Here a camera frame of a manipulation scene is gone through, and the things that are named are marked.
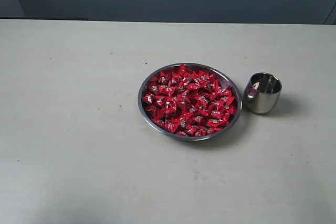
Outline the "stainless steel cup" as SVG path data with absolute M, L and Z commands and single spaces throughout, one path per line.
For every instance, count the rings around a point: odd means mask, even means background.
M 281 90 L 282 83 L 273 74 L 255 73 L 245 87 L 243 101 L 252 113 L 266 114 L 277 104 Z

